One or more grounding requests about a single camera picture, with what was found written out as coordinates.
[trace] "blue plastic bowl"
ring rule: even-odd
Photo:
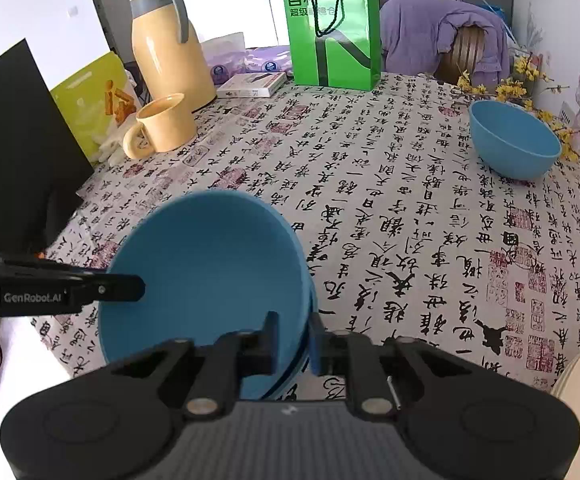
[[[99,338],[108,362],[167,339],[213,344],[227,332],[258,330],[279,314],[276,373],[242,383],[241,397],[280,391],[304,362],[312,280],[294,231],[265,202],[231,190],[189,193],[145,218],[108,272],[138,274],[136,303],[102,302]]]
[[[498,101],[470,106],[470,133],[484,162],[515,180],[542,176],[561,155],[561,143],[545,123]]]

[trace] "table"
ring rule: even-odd
[[[105,267],[141,218],[190,190],[245,190],[301,241],[329,330],[416,336],[549,390],[580,351],[580,162],[536,182],[490,170],[456,89],[382,75],[216,100],[178,152],[99,166],[49,258]],[[97,305],[33,325],[74,376],[104,365]],[[286,397],[343,396],[309,372]]]

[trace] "chair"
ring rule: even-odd
[[[483,56],[485,33],[473,25],[460,27],[457,30],[452,50],[441,55],[441,62],[436,69],[435,77],[446,83],[456,85],[459,76],[467,70],[474,72],[477,61]]]

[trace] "purple package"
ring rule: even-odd
[[[247,72],[286,72],[292,73],[290,46],[260,46],[246,49]]]
[[[244,52],[226,52],[206,60],[215,85],[222,85],[235,74],[246,72]]]

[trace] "white box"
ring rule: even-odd
[[[235,74],[216,90],[217,97],[270,97],[288,78],[285,72]]]

